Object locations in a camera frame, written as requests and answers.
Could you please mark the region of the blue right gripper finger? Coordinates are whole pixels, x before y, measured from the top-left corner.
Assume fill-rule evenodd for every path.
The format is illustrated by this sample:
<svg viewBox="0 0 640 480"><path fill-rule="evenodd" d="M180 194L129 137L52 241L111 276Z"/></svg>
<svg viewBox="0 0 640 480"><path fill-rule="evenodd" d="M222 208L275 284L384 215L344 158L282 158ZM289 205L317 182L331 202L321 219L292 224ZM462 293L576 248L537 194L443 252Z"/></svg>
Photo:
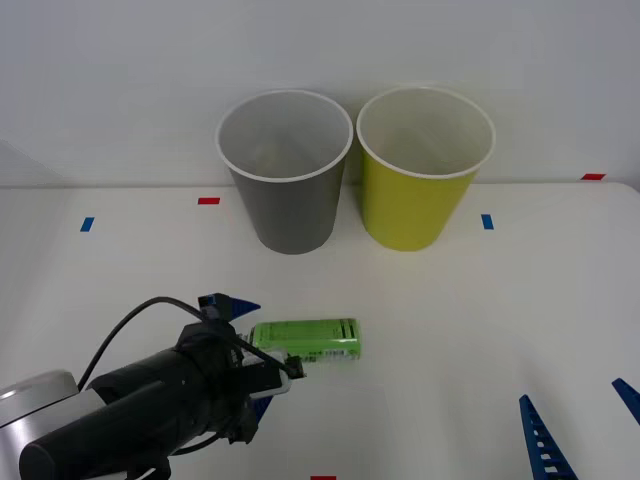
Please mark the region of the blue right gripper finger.
<svg viewBox="0 0 640 480"><path fill-rule="evenodd" d="M613 388L616 390L631 415L636 422L640 424L640 393L622 378L618 378L612 382Z"/></svg>
<svg viewBox="0 0 640 480"><path fill-rule="evenodd" d="M578 477L527 395L519 399L524 438L534 480Z"/></svg>

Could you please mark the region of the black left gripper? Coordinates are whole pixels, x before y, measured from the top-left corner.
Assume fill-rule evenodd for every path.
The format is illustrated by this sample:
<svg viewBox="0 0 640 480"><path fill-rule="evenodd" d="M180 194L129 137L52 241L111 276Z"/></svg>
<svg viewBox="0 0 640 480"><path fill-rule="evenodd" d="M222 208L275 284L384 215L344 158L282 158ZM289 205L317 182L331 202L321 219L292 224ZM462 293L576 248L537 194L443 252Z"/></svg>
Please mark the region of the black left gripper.
<svg viewBox="0 0 640 480"><path fill-rule="evenodd" d="M198 298L208 319L234 321L257 311L260 305L214 293ZM281 369L246 348L246 341L230 330L202 323L182 330L176 350L193 361L205 381L210 417L205 429L233 443L250 443L274 395L281 386Z"/></svg>

